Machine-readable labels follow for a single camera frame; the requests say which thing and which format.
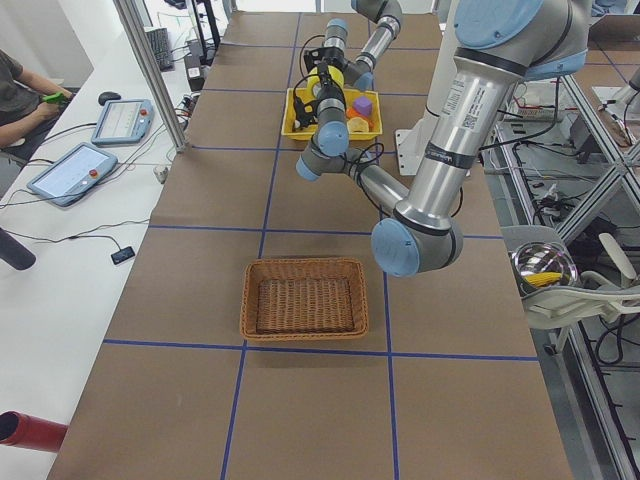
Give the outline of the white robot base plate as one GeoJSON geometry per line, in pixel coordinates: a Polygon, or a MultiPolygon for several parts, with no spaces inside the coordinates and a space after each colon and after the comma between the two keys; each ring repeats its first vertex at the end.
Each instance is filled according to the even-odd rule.
{"type": "Polygon", "coordinates": [[[399,173],[415,176],[424,156],[428,139],[417,128],[398,129],[394,133],[399,173]]]}

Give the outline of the second grey robot arm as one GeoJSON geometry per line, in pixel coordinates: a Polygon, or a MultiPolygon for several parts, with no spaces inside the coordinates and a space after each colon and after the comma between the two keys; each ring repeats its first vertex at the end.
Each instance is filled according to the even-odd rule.
{"type": "Polygon", "coordinates": [[[373,71],[380,57],[401,31],[403,12],[396,0],[353,0],[351,8],[376,25],[359,55],[353,61],[346,58],[348,25],[333,18],[327,23],[322,46],[306,50],[303,59],[308,73],[324,61],[342,73],[347,85],[367,91],[372,89],[373,71]]]}

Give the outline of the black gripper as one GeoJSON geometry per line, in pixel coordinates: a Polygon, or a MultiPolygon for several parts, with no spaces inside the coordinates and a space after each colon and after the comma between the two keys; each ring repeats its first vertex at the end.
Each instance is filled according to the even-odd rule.
{"type": "Polygon", "coordinates": [[[319,91],[324,85],[334,80],[335,67],[326,60],[321,60],[313,70],[313,90],[319,91]]]}

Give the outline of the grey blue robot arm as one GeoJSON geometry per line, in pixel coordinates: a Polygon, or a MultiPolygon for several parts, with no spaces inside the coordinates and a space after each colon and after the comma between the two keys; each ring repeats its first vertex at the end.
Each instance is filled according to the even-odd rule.
{"type": "Polygon", "coordinates": [[[388,215],[372,231],[379,267],[396,277],[438,270],[461,253],[463,235],[451,208],[511,88],[523,80],[559,78],[586,60],[591,19],[587,1],[455,1],[439,56],[455,67],[433,132],[405,186],[349,144],[342,84],[368,88],[381,55],[398,37],[402,9],[395,1],[356,1],[353,8],[374,22],[374,33],[354,61],[344,56],[347,27],[328,24],[312,88],[318,122],[300,155],[298,174],[314,181],[328,173],[351,177],[388,215]]]}

